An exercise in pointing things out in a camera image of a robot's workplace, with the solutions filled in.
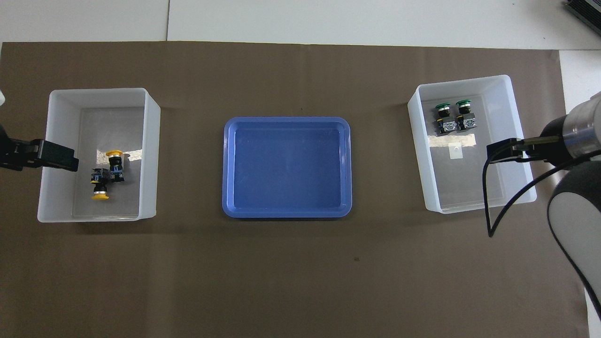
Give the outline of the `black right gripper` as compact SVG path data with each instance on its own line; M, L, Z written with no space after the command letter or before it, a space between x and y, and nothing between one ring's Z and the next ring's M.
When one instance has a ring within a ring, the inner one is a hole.
M571 160L565 147L563 128L567 115L549 122L541 131L539 137L556 137L553 143L527 144L524 139L509 138L487 145L488 158L507 158L508 162L565 163Z

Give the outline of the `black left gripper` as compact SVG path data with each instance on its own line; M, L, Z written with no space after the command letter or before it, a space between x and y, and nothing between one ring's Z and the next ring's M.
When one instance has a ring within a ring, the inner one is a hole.
M75 158L75 150L72 148L51 141L9 138L4 127L0 125L0 166L10 170L48 167L77 172L79 159Z

